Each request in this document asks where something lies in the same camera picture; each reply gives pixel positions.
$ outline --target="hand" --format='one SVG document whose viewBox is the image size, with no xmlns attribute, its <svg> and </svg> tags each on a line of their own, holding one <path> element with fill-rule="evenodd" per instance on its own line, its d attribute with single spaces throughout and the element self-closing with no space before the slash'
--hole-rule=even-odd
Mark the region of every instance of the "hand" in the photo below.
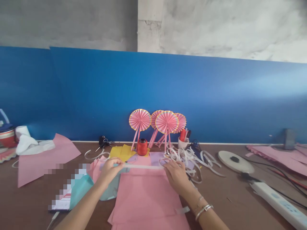
<svg viewBox="0 0 307 230">
<path fill-rule="evenodd" d="M 117 173 L 123 168 L 124 163 L 118 157 L 112 157 L 108 159 L 101 169 L 101 174 L 96 181 L 95 185 L 105 190 L 109 183 L 114 179 Z"/>
<path fill-rule="evenodd" d="M 183 198 L 194 189 L 185 173 L 185 165 L 183 162 L 170 161 L 164 165 L 164 169 L 170 185 Z"/>
</svg>

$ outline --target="power strip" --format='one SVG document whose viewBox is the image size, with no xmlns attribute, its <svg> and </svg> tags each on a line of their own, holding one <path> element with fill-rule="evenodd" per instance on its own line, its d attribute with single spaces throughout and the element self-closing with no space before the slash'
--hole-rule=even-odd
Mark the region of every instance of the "power strip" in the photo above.
<svg viewBox="0 0 307 230">
<path fill-rule="evenodd" d="M 297 230 L 307 230 L 307 216 L 289 203 L 285 198 L 271 189 L 266 183 L 254 182 L 250 186 L 259 196 L 266 200 Z"/>
</svg>

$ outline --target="blue wall panel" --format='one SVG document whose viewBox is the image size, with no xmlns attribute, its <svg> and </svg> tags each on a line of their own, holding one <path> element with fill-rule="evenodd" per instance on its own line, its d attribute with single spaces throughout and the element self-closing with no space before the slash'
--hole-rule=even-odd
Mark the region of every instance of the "blue wall panel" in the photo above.
<svg viewBox="0 0 307 230">
<path fill-rule="evenodd" d="M 13 125 L 27 125 L 38 140 L 71 133 L 50 50 L 0 47 L 0 75 L 0 108 Z"/>
<path fill-rule="evenodd" d="M 0 108 L 37 139 L 132 141 L 142 108 L 184 114 L 200 142 L 274 143 L 293 128 L 307 143 L 307 64 L 56 47 L 0 47 L 0 61 Z"/>
<path fill-rule="evenodd" d="M 184 114 L 200 142 L 280 142 L 283 128 L 307 142 L 306 64 L 54 47 L 51 53 L 80 140 L 105 134 L 132 141 L 128 118 L 143 108 Z"/>
</svg>

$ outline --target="silver bracelet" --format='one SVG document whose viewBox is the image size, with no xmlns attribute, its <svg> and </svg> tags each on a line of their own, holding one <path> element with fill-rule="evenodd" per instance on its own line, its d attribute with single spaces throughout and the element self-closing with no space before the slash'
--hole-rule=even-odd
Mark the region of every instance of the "silver bracelet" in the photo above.
<svg viewBox="0 0 307 230">
<path fill-rule="evenodd" d="M 210 204 L 208 204 L 208 205 L 206 205 L 205 207 L 203 207 L 203 208 L 200 210 L 200 212 L 196 215 L 195 221 L 198 220 L 199 216 L 200 216 L 204 211 L 208 211 L 210 208 L 213 209 L 213 206 L 210 205 Z"/>
</svg>

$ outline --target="paper fan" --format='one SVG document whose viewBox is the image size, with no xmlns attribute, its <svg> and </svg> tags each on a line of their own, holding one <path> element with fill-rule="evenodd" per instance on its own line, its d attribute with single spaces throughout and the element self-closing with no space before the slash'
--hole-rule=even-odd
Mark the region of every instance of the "paper fan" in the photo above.
<svg viewBox="0 0 307 230">
<path fill-rule="evenodd" d="M 178 124 L 178 128 L 173 133 L 179 133 L 179 132 L 181 132 L 185 128 L 186 118 L 181 113 L 175 113 L 175 115 L 179 119 L 179 124 Z"/>
<path fill-rule="evenodd" d="M 151 127 L 153 127 L 153 129 L 154 129 L 154 133 L 150 138 L 148 148 L 151 148 L 154 144 L 154 141 L 155 141 L 157 133 L 158 133 L 158 130 L 156 129 L 156 118 L 163 111 L 164 110 L 157 110 L 157 111 L 153 112 L 152 115 L 151 115 Z"/>
<path fill-rule="evenodd" d="M 140 137 L 140 131 L 144 131 L 148 129 L 148 127 L 151 124 L 151 116 L 149 112 L 147 112 L 144 109 L 137 109 L 133 111 L 129 117 L 129 124 L 131 128 L 133 128 L 136 132 L 134 135 L 133 139 L 133 144 L 131 146 L 131 151 L 133 150 L 133 146 L 135 143 L 135 138 L 137 137 L 138 133 L 138 138 Z"/>
<path fill-rule="evenodd" d="M 166 152 L 166 140 L 167 136 L 169 136 L 169 144 L 170 144 L 170 133 L 173 133 L 179 125 L 179 119 L 172 111 L 163 111 L 156 118 L 156 128 L 159 132 L 165 134 L 164 135 L 164 151 Z"/>
</svg>

